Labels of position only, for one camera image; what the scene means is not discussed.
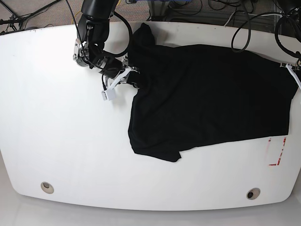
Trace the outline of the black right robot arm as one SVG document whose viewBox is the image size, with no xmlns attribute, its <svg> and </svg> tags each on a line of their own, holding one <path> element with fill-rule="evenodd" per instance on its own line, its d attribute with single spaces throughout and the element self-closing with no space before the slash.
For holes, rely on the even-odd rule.
<svg viewBox="0 0 301 226">
<path fill-rule="evenodd" d="M 145 86 L 139 69 L 129 65 L 126 54 L 132 47 L 133 31 L 129 22 L 115 11 L 117 4 L 116 0 L 85 0 L 81 7 L 82 16 L 75 25 L 77 38 L 73 60 L 79 66 L 99 69 L 104 100 L 113 100 L 116 97 L 115 87 L 119 84 L 129 84 L 137 89 Z M 126 49 L 118 54 L 104 49 L 112 16 L 116 16 L 126 25 L 129 34 Z"/>
</svg>

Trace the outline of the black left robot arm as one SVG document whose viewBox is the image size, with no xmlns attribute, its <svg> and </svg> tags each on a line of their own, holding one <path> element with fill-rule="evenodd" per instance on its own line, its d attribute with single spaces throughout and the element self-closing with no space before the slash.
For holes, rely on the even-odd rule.
<svg viewBox="0 0 301 226">
<path fill-rule="evenodd" d="M 283 13 L 285 14 L 285 19 L 289 21 L 291 27 L 293 28 L 296 39 L 301 41 L 301 1 L 300 0 L 278 0 Z M 292 57 L 297 58 L 296 67 L 301 68 L 301 53 L 296 51 L 292 52 L 285 47 L 283 51 Z"/>
</svg>

